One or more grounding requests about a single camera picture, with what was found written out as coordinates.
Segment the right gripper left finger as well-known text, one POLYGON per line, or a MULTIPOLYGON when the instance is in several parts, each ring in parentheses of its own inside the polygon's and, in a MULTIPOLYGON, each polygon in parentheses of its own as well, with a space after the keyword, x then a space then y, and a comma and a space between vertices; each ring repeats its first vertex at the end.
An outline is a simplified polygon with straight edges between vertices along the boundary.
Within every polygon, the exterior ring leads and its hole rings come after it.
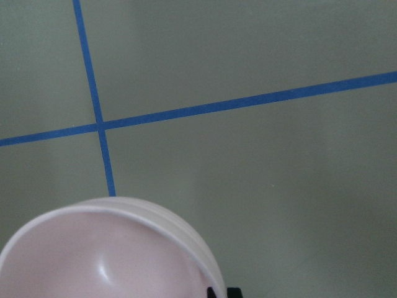
POLYGON ((212 287, 207 288, 207 298, 215 298, 215 292, 212 287))

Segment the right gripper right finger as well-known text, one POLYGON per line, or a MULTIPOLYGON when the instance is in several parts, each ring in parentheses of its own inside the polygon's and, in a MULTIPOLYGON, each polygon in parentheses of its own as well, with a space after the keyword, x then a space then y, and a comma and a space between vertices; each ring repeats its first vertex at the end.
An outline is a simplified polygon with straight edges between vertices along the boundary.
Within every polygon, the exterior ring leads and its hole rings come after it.
POLYGON ((228 287, 227 298, 242 298, 242 291, 239 287, 228 287))

